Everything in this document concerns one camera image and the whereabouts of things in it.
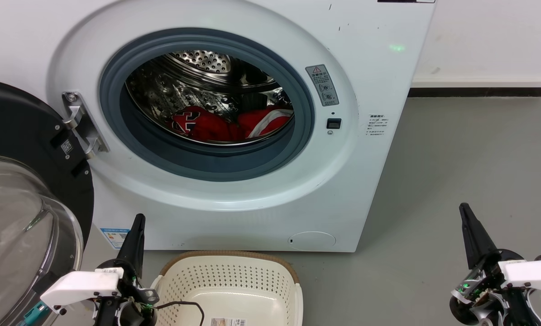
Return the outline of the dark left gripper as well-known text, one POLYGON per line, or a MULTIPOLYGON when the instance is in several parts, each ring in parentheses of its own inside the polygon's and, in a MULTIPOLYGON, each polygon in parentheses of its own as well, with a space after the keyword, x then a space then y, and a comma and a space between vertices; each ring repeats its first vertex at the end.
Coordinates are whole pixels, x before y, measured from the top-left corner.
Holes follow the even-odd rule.
POLYGON ((109 295, 95 294, 95 326, 154 326, 157 313, 150 307, 155 291, 141 287, 143 273, 146 217, 138 213, 128 232, 116 259, 110 259, 98 266, 100 269, 122 268, 123 276, 118 280, 117 289, 109 295))

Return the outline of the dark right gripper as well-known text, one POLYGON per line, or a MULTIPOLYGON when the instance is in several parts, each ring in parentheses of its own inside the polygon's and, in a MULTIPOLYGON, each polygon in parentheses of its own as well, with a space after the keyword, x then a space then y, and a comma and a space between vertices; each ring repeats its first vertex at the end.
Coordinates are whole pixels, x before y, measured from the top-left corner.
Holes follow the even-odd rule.
POLYGON ((467 326, 529 326, 530 283, 510 280, 507 269, 527 260, 507 249, 497 249, 468 203, 459 206, 469 274, 452 291, 450 311, 467 326))

